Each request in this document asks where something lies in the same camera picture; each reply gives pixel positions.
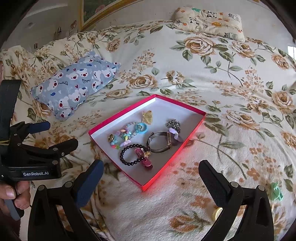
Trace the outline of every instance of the finger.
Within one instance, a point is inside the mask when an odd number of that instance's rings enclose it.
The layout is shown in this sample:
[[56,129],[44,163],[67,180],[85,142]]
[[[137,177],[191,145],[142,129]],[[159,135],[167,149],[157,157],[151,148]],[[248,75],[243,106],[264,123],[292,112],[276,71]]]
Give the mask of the finger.
[[0,182],[0,198],[2,199],[15,199],[15,190],[4,182]]
[[16,191],[18,194],[21,194],[28,189],[30,189],[30,182],[29,181],[19,181],[16,184]]
[[5,205],[4,200],[0,198],[0,210],[6,216],[9,216],[8,207]]
[[30,190],[27,189],[15,199],[15,206],[19,209],[26,209],[30,206],[30,199]]

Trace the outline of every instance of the gold picture frame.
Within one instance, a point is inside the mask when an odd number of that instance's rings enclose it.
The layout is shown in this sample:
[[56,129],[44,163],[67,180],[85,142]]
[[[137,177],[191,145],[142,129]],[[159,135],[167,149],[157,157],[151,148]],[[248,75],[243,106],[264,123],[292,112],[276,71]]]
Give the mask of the gold picture frame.
[[142,0],[116,0],[113,3],[107,5],[105,8],[103,8],[99,12],[95,13],[86,22],[84,22],[84,9],[83,9],[84,1],[87,1],[87,0],[80,0],[80,8],[79,8],[80,31],[86,30],[87,28],[92,26],[94,23],[96,23],[99,20],[102,20],[103,18],[107,17],[111,13],[114,13],[124,7],[127,7],[133,3],[136,3]]

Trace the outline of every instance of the window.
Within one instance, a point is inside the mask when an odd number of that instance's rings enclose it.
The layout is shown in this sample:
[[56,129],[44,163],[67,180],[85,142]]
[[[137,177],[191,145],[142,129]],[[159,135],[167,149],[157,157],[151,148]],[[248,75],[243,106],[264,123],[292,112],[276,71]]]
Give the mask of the window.
[[288,46],[288,54],[296,59],[296,47]]

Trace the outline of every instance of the blue pillow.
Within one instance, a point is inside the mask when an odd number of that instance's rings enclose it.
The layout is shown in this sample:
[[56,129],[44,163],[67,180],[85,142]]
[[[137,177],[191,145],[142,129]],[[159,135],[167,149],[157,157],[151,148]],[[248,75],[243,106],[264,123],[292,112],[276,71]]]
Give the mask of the blue pillow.
[[104,88],[120,68],[95,54],[67,66],[62,71],[31,89],[33,97],[46,104],[58,120],[69,118],[86,98]]

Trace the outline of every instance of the metal screw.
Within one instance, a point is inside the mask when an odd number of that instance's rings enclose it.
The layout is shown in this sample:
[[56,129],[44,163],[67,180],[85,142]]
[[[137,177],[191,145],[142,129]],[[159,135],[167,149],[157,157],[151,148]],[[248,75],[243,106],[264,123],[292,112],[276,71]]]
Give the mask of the metal screw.
[[262,185],[259,185],[259,186],[258,186],[258,189],[259,189],[260,191],[264,191],[264,190],[265,190],[265,188],[264,188]]
[[40,187],[38,187],[38,191],[42,191],[44,188],[44,185],[41,185]]
[[231,182],[230,185],[234,188],[237,188],[239,186],[237,182]]
[[65,187],[67,187],[67,188],[72,187],[72,182],[66,182],[66,183],[65,183]]

